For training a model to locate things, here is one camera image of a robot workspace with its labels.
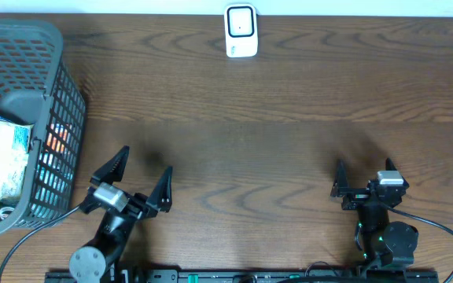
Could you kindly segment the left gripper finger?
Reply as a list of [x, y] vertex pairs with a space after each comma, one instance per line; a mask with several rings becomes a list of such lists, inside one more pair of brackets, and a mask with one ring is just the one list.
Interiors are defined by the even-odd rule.
[[121, 182], [127, 160], [129, 157], [130, 147], [125, 145], [120, 151], [107, 163], [98, 168], [91, 176], [90, 183], [99, 186], [102, 183], [113, 184]]
[[171, 179], [173, 167], [167, 167], [161, 175], [146, 204], [155, 211], [169, 212], [172, 206]]

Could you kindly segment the orange tissue pack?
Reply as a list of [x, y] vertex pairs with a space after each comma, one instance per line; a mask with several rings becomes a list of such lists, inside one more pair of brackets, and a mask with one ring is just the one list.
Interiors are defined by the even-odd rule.
[[70, 125], [55, 123], [50, 126], [50, 132], [46, 136], [47, 150], [64, 154], [70, 140], [69, 137]]

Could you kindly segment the green round-logo box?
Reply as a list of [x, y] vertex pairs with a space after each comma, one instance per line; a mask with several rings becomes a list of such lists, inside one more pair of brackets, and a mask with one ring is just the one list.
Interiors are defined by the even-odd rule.
[[0, 203], [0, 221], [7, 219], [14, 210], [14, 205]]

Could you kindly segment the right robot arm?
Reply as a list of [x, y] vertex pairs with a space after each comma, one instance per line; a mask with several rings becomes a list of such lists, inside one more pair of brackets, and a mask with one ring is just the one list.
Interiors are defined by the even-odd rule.
[[344, 162], [337, 162], [330, 196], [342, 199], [343, 210], [358, 214], [355, 242], [365, 261], [357, 270], [363, 277], [370, 270], [406, 270], [414, 263], [418, 230], [405, 222], [389, 220], [389, 209], [402, 202], [408, 188], [408, 182], [390, 159], [385, 161], [385, 169], [363, 188], [352, 188]]

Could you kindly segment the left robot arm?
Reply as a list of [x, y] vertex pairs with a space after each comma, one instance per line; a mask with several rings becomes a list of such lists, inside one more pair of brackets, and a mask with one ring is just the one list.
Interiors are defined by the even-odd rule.
[[129, 194], [114, 186], [121, 182], [130, 147], [125, 145], [91, 176], [90, 187], [79, 210], [84, 214], [101, 208], [105, 214], [93, 239], [77, 249], [68, 264], [69, 273], [77, 282], [100, 282], [116, 269], [135, 224], [151, 219], [172, 206], [172, 167], [167, 167], [152, 193]]

